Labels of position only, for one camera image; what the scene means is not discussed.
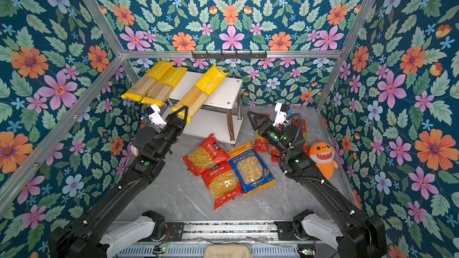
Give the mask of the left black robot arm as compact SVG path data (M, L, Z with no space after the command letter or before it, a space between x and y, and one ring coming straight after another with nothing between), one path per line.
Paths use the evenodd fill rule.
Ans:
M112 258L138 240L151 235L162 238L164 217L154 211L112 234L107 232L118 215L161 173L166 155L186 126L188 107L179 108L165 119L156 112L149 116L158 120L137 133L133 143L137 154L116 186L71 226L51 232L51 257Z

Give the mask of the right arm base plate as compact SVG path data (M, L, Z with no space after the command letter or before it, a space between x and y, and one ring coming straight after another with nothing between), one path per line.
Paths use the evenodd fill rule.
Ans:
M293 222L290 221L275 221L277 227L277 235L279 241L301 241L306 239L306 236L299 236L294 229Z

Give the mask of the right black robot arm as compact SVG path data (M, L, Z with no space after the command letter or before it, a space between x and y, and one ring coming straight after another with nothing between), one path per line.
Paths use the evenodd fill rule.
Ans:
M284 175L305 187L333 219L324 220L305 210L294 217L296 232L318 238L340 258L384 257L388 247L383 221L360 210L322 174L311 153L304 150L301 115L287 115L281 123L253 111L247 115L253 130L279 150Z

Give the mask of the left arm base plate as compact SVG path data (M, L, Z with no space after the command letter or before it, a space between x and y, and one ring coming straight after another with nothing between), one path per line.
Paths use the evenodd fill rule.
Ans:
M184 222L165 222L160 225L160 242L179 242L182 241L184 234Z

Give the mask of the yellow spaghetti bag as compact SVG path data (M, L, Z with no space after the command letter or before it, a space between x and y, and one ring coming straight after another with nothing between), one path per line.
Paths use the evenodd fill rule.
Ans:
M141 103L162 107L186 72L187 68L170 68L151 91L141 100Z
M214 64L187 92L187 94L184 95L182 99L180 99L180 101L175 105L174 108L180 108L184 105L188 106L188 116L190 123L191 119L204 105L205 101L219 87L219 85L226 78L227 75L227 73L224 73L222 70L218 69Z
M121 97L140 102L173 67L172 62L159 61Z

